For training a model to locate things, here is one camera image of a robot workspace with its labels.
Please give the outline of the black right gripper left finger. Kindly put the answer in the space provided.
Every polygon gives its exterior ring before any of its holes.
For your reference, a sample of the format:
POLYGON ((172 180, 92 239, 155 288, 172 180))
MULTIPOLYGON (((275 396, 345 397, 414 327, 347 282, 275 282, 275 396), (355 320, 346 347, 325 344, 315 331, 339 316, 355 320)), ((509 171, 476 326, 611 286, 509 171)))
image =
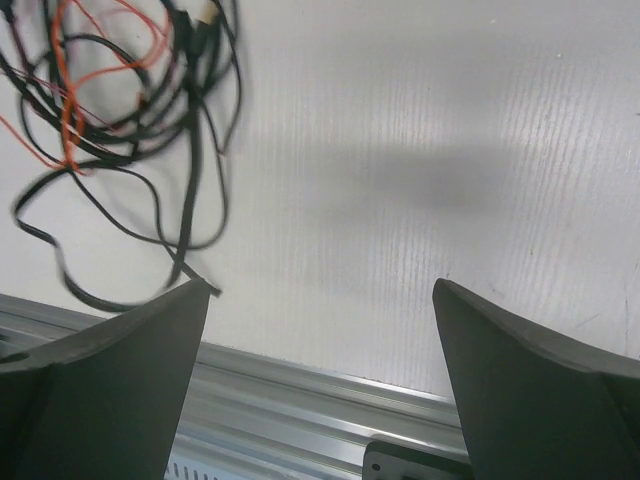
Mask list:
POLYGON ((208 305, 191 280, 2 358, 2 478, 163 478, 208 305))

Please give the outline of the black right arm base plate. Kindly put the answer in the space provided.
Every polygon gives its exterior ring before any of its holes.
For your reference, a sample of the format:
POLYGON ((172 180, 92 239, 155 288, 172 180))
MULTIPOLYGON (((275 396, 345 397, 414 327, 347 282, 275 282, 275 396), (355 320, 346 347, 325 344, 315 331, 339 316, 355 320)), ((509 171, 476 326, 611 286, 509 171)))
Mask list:
POLYGON ((472 480, 469 464, 396 445, 373 440, 364 452, 363 480, 472 480))

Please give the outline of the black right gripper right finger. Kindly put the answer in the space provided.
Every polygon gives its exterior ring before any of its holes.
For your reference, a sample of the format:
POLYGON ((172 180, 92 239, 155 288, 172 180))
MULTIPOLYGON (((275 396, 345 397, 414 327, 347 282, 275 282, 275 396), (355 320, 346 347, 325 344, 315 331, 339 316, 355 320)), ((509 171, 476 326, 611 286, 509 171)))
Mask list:
POLYGON ((433 304, 478 479, 636 479, 639 362, 445 279, 433 304))

